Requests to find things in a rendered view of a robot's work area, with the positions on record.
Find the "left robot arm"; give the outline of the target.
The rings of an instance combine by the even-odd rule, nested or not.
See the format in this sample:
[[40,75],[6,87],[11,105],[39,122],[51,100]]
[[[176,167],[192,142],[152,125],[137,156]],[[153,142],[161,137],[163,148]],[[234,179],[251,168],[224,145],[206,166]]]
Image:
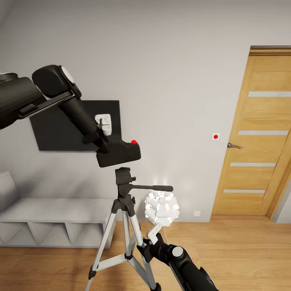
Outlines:
[[32,80],[18,78],[16,73],[0,74],[0,129],[61,103],[58,108],[84,135],[82,142],[85,145],[93,142],[104,152],[109,152],[106,136],[112,134],[110,113],[94,117],[81,97],[73,78],[61,65],[36,70]]

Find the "digital camera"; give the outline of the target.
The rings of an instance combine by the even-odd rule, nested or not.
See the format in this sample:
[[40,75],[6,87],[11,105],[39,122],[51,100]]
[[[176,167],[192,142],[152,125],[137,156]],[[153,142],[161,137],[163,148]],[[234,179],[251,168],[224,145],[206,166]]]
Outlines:
[[127,143],[121,139],[111,139],[106,143],[106,147],[109,152],[104,152],[100,148],[96,151],[97,161],[101,168],[141,159],[139,144],[136,140]]

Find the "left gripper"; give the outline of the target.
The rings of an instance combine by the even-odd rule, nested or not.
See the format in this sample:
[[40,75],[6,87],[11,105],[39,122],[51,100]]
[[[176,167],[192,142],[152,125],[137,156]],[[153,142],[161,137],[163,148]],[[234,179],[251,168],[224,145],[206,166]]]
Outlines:
[[106,147],[106,143],[108,143],[109,140],[106,135],[104,135],[102,128],[99,129],[95,117],[88,108],[85,111],[81,112],[79,115],[69,119],[84,135],[82,142],[85,145],[93,142],[104,152],[109,152]]

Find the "camera tripod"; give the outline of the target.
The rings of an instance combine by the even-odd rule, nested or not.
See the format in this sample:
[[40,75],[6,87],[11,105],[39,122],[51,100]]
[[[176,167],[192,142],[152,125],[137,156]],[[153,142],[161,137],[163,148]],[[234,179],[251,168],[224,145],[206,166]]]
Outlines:
[[[173,186],[133,185],[131,183],[133,181],[136,181],[136,177],[132,177],[130,171],[131,169],[128,167],[120,167],[120,169],[115,169],[116,185],[118,186],[118,199],[114,200],[111,213],[108,219],[108,223],[105,228],[105,231],[104,231],[104,234],[99,246],[99,250],[96,254],[94,264],[91,266],[90,271],[89,271],[89,281],[87,283],[85,291],[89,291],[92,279],[95,277],[97,271],[100,271],[102,269],[105,269],[105,268],[108,268],[108,267],[111,267],[111,266],[114,266],[126,261],[128,261],[131,264],[131,266],[135,269],[135,271],[139,274],[139,276],[144,280],[144,282],[148,285],[151,291],[162,290],[161,285],[155,282],[150,263],[147,263],[144,256],[141,254],[144,267],[145,267],[144,269],[143,266],[138,262],[138,260],[133,256],[136,241],[137,241],[137,244],[143,248],[146,246],[146,244],[143,242],[143,239],[145,238],[142,236],[141,226],[137,220],[137,216],[134,210],[135,197],[131,198],[131,194],[129,194],[129,192],[133,188],[173,192]],[[122,210],[126,253],[99,262],[103,249],[106,244],[106,240],[108,238],[108,234],[111,230],[111,227],[112,227],[112,224],[113,224],[113,221],[118,209]],[[131,221],[133,231],[134,231],[131,240],[130,240],[129,221]]]

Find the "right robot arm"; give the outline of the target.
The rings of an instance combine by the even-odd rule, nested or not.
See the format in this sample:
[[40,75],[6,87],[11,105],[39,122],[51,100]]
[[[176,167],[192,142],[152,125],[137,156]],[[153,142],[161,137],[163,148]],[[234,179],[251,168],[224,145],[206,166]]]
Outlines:
[[170,266],[182,291],[219,291],[207,271],[198,269],[189,254],[182,247],[165,244],[159,230],[162,224],[158,222],[143,239],[146,246],[137,245],[137,249],[150,263],[153,257]]

